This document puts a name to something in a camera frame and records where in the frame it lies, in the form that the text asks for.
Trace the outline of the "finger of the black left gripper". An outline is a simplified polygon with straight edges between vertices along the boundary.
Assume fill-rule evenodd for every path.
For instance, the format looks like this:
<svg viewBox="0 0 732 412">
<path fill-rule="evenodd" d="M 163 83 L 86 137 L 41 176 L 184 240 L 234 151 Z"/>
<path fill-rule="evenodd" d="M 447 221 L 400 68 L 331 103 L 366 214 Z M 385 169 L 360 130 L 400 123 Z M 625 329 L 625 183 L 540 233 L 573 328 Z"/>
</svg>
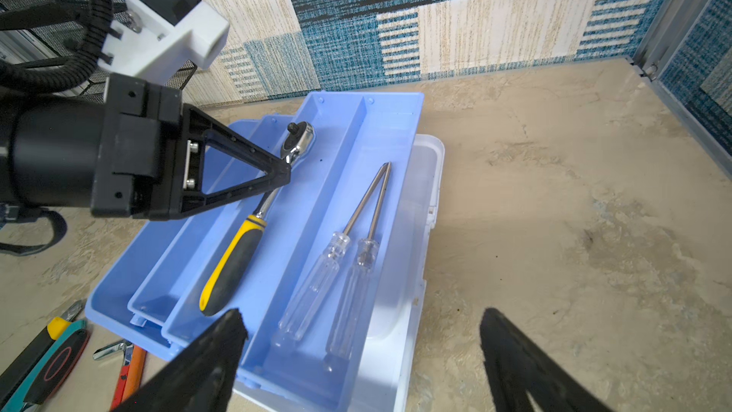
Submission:
<svg viewBox="0 0 732 412">
<path fill-rule="evenodd" d="M 215 150 L 256 169 L 259 177 L 213 193 L 203 190 L 206 155 Z M 181 215 L 202 212 L 274 191 L 291 180 L 291 165 L 193 105 L 181 110 Z"/>
</svg>

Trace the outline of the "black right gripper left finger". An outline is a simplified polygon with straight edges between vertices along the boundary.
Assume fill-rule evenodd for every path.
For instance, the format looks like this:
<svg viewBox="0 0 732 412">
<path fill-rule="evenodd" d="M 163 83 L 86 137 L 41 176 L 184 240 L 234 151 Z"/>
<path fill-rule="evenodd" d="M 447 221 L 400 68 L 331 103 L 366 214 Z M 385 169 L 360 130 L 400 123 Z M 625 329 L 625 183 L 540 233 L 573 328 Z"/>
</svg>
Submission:
<svg viewBox="0 0 732 412">
<path fill-rule="evenodd" d="M 225 411 L 248 338 L 242 314 L 228 310 L 116 409 Z"/>
</svg>

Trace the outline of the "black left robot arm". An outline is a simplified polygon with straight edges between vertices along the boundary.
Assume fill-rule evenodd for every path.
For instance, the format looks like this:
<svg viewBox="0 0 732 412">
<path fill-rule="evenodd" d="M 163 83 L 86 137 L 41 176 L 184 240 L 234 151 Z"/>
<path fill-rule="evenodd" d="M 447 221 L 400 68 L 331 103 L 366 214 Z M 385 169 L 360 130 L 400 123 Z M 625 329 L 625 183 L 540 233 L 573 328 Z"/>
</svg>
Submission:
<svg viewBox="0 0 732 412">
<path fill-rule="evenodd" d="M 84 30 L 74 53 L 1 66 L 1 221 L 47 219 L 60 209 L 94 217 L 184 219 L 287 185 L 292 167 L 184 102 L 169 79 L 207 68 L 229 22 L 202 0 L 56 2 L 1 16 L 3 30 L 58 17 Z"/>
</svg>

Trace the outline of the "yellow black handle ratchet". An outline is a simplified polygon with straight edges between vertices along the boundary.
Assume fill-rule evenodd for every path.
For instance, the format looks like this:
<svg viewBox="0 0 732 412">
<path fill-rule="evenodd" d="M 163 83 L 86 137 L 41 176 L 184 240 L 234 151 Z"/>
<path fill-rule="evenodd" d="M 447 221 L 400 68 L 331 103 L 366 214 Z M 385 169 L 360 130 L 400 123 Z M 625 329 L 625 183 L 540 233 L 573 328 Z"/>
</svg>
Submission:
<svg viewBox="0 0 732 412">
<path fill-rule="evenodd" d="M 291 168 L 309 152 L 316 139 L 313 125 L 307 121 L 292 122 L 280 148 L 280 158 Z M 199 297 L 200 312 L 211 317 L 220 312 L 234 297 L 261 243 L 267 227 L 267 216 L 280 188 L 267 192 L 255 211 L 244 220 L 234 238 L 209 276 Z"/>
</svg>

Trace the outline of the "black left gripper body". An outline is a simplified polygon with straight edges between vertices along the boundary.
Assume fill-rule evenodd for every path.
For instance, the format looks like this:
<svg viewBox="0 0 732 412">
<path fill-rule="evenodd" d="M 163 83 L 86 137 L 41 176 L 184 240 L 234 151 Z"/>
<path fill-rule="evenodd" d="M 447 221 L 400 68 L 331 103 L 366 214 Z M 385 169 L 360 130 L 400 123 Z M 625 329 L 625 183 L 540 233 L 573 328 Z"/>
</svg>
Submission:
<svg viewBox="0 0 732 412">
<path fill-rule="evenodd" d="M 186 190 L 188 142 L 202 141 L 201 111 L 179 90 L 112 74 L 106 84 L 91 214 L 185 219 L 202 212 L 196 183 Z"/>
</svg>

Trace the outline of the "white and blue toolbox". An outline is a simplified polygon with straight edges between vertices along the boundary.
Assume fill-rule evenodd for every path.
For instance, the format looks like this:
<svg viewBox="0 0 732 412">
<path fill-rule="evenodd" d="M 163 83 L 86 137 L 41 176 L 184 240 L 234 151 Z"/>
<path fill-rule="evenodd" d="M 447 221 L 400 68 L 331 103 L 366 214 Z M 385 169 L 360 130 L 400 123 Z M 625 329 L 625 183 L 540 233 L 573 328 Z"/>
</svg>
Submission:
<svg viewBox="0 0 732 412">
<path fill-rule="evenodd" d="M 423 270 L 435 226 L 442 142 L 417 130 L 422 93 L 314 92 L 294 115 L 316 140 L 267 219 L 257 255 L 231 305 L 249 339 L 234 392 L 274 411 L 402 411 L 423 307 Z M 324 360 L 347 274 L 340 271 L 289 355 L 271 345 L 293 293 L 342 229 L 380 166 L 392 170 L 377 225 L 379 254 L 358 316 L 352 355 Z M 87 318 L 173 360 L 212 323 L 203 286 L 257 206 L 248 198 L 188 219 L 146 224 L 87 301 Z"/>
</svg>

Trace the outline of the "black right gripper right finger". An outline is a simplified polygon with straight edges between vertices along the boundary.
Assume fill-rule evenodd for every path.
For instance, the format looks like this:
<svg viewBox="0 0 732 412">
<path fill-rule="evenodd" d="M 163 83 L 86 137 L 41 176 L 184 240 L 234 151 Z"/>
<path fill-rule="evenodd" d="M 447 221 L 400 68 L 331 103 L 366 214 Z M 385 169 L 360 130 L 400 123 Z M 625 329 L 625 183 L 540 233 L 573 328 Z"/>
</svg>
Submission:
<svg viewBox="0 0 732 412">
<path fill-rule="evenodd" d="M 480 346 L 495 410 L 607 411 L 501 311 L 487 308 Z"/>
</svg>

